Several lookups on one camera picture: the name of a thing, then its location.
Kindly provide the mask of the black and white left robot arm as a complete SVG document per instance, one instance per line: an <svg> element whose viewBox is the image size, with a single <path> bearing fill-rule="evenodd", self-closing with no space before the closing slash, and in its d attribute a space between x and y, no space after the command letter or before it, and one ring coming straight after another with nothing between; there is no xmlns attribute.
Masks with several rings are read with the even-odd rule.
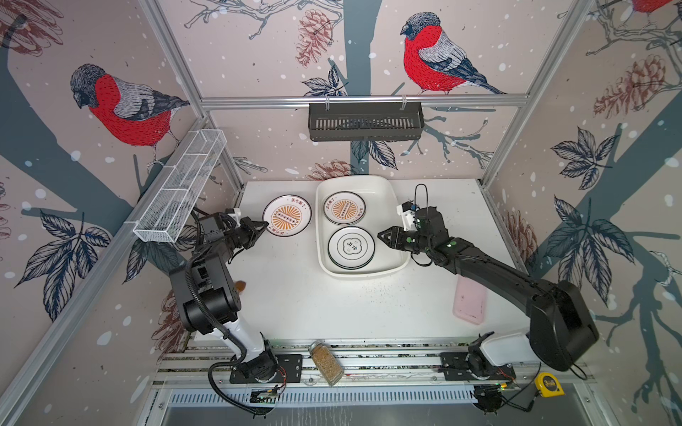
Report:
<svg viewBox="0 0 682 426"><path fill-rule="evenodd" d="M239 317L240 293L228 271L236 255L266 232L268 222L241 218L235 209L194 220L176 241L191 257L170 272L180 321L189 332L220 338L234 353L227 365L244 378L270 381L278 373L277 358L263 335Z"/></svg>

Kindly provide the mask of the orange sunburst plate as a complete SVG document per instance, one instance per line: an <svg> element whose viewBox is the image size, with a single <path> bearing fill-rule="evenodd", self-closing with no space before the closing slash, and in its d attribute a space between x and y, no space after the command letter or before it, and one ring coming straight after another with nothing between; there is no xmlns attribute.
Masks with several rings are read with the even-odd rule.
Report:
<svg viewBox="0 0 682 426"><path fill-rule="evenodd" d="M366 213L366 202L357 193L343 191L330 195L323 204L325 217L336 225L359 223Z"/></svg>
<svg viewBox="0 0 682 426"><path fill-rule="evenodd" d="M303 232L312 219L310 203L298 195L279 196L265 207L263 220L267 230L277 237L291 237Z"/></svg>

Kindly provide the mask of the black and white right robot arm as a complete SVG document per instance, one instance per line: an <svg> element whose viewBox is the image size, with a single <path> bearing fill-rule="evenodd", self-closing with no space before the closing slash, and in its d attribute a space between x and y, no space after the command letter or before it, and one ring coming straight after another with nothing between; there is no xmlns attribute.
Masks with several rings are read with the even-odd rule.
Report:
<svg viewBox="0 0 682 426"><path fill-rule="evenodd" d="M393 250L427 255L432 264L481 284L529 318L526 331L488 332L469 344L467 363L476 377L487 378L498 367L514 363L542 362L566 372L599 340L576 285L535 279L470 241L450 236L435 207L417 209L411 225L389 227L378 233L378 239Z"/></svg>

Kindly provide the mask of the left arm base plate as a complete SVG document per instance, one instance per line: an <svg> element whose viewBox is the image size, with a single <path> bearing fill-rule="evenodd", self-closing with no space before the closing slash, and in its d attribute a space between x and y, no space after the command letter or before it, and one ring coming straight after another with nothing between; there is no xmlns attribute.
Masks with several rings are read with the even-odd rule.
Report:
<svg viewBox="0 0 682 426"><path fill-rule="evenodd" d="M300 383L303 368L303 356L298 354L277 354L277 367L268 367L259 375L245 376L246 367L235 367L230 375L231 384L270 384Z"/></svg>

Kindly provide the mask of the white plate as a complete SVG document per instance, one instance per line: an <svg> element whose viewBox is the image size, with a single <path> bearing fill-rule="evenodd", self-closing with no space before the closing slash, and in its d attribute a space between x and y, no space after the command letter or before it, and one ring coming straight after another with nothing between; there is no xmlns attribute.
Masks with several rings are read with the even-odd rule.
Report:
<svg viewBox="0 0 682 426"><path fill-rule="evenodd" d="M328 255L343 270L359 270L367 266L376 253L374 238L358 226L337 230L328 241Z"/></svg>

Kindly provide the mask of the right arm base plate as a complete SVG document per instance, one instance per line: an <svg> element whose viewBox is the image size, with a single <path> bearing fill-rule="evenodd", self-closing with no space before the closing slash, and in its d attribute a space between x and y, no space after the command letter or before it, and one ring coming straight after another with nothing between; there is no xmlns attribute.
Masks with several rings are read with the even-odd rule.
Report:
<svg viewBox="0 0 682 426"><path fill-rule="evenodd" d="M515 381L512 365L493 366L476 353L441 353L439 371L447 381Z"/></svg>

